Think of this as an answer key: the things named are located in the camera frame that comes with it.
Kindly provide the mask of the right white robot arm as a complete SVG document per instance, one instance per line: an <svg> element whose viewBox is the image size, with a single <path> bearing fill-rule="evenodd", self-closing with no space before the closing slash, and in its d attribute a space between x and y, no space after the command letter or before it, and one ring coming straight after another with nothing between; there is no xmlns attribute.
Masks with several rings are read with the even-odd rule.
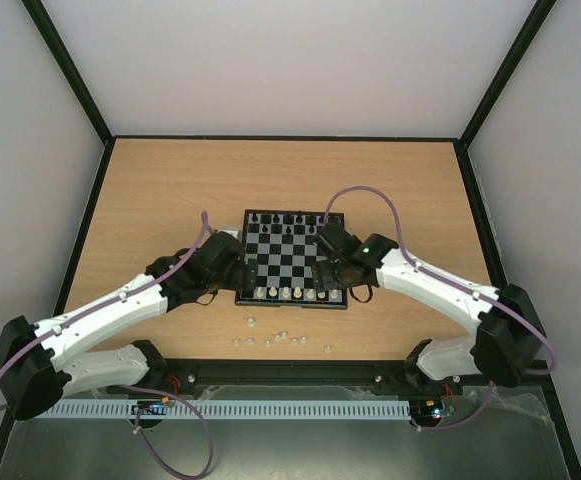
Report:
<svg viewBox="0 0 581 480"><path fill-rule="evenodd" d="M452 376L481 374L514 387L532 371L545 338L529 294L515 284L503 288L470 282L412 256L380 234L360 240L331 221L314 237L321 260L312 267L318 292L366 286L403 294L449 317L466 336L425 340L406 367L415 390L430 390Z"/></svg>

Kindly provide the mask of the black front frame rail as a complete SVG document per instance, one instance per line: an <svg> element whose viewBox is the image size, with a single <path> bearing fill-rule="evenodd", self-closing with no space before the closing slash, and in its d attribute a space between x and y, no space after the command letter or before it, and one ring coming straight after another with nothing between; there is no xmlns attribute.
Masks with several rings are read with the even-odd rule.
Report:
<svg viewBox="0 0 581 480"><path fill-rule="evenodd" d="M413 356L396 361L283 361L165 359L148 342L90 352L54 367L45 350L16 361L0 379L0 389L16 418L33 418L65 396L113 387L166 396L199 397L210 386L359 387L405 400L460 395L466 385L491 384L474 373L425 375Z"/></svg>

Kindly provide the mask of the black silver chess board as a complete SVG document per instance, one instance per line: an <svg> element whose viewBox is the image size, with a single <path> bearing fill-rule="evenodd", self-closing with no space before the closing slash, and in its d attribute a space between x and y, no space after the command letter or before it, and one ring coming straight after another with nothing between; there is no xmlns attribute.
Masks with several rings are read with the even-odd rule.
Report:
<svg viewBox="0 0 581 480"><path fill-rule="evenodd" d="M252 223L252 214L258 215L258 223ZM261 216L263 214L269 214L271 217L271 222L269 224L261 223ZM273 215L279 215L280 222L278 225L281 226L280 234L272 234L272 226L275 225L272 221ZM293 216L292 224L284 224L283 216L285 214L291 214ZM303 215L303 224L296 224L296 215ZM324 225L326 219L334 215L338 217L339 224L344 223L344 215L342 213L331 213L329 215L324 215L321 212L313 211L288 211L288 210L256 210L250 209L244 212L243 229L242 229L242 244L244 247L244 260L249 260L254 258L257 261L258 272L257 272L257 288L264 287L266 289L265 298L256 298L255 290L253 295L248 295L246 292L237 292L235 294L235 304L238 306L274 306L279 307L282 305L287 306L297 306L303 308L317 308L317 309L334 309L334 310L345 310L348 305L347 293L340 291L340 297L337 301L330 299L330 291L325 291L326 298L324 300L319 300L317 294L319 293L314 289L313 282L313 265L322 260L323 257L319 256L317 253L317 248L314 245L313 237L314 235L308 234L308 229L310 225L306 224L306 217L308 215L314 215L316 223L316 232L321 229ZM259 231L257 233L249 232L250 224L258 224ZM262 233L262 225L268 225L269 233ZM305 233L303 235L295 234L295 226L303 225L305 228ZM285 234L286 226L291 226L293 233L291 235ZM277 297L271 298L269 296L270 288L277 289ZM290 297L284 299L281 296L282 289L288 287L290 289ZM301 299L295 299L293 297L293 290L295 287L300 287L303 291L303 297ZM307 289L312 289L315 292L315 298L313 300L306 300L304 298L304 293Z"/></svg>

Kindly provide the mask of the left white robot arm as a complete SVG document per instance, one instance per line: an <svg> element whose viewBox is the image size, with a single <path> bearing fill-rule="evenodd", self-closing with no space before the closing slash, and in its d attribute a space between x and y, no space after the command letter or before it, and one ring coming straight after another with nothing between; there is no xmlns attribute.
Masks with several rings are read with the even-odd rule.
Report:
<svg viewBox="0 0 581 480"><path fill-rule="evenodd" d="M240 241L219 231L199 247L156 259L122 287L76 310L35 323L24 316L10 320L0 334L5 409L17 420L29 420L84 390L154 387L165 361L150 342L107 352L95 346L141 321L196 304L206 294L250 287L256 272Z"/></svg>

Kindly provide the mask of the black right frame rail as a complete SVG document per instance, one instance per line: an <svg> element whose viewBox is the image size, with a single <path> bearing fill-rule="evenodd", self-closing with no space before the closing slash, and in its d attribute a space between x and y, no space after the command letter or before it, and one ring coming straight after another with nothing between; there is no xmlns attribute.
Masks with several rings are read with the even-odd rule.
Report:
<svg viewBox="0 0 581 480"><path fill-rule="evenodd" d="M477 330L477 358L521 364L529 358L529 351L541 343L509 312L531 320L532 316L525 316L523 310L523 307L530 304L530 300L523 289L508 283L467 147L459 140L453 146L488 276L495 290L493 294L481 297L486 311L478 316L481 324Z"/></svg>

